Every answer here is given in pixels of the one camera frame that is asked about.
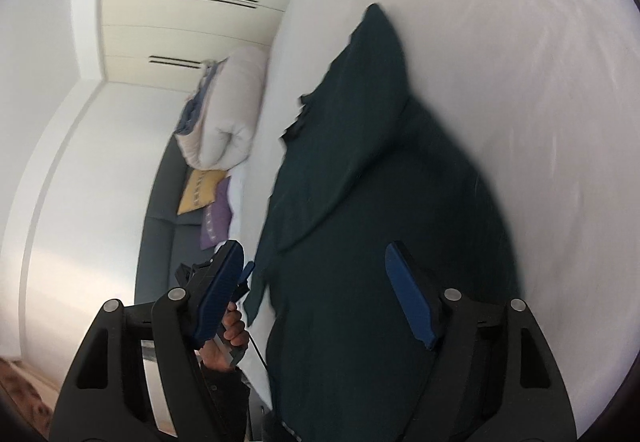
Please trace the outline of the person's left hand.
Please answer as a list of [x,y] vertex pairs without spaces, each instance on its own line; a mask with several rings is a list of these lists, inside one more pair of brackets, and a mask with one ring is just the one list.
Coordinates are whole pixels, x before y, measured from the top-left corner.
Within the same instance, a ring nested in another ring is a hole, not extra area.
[[198,355],[207,370],[227,373],[238,365],[250,341],[242,313],[235,303],[228,303],[221,327],[221,333],[206,341]]

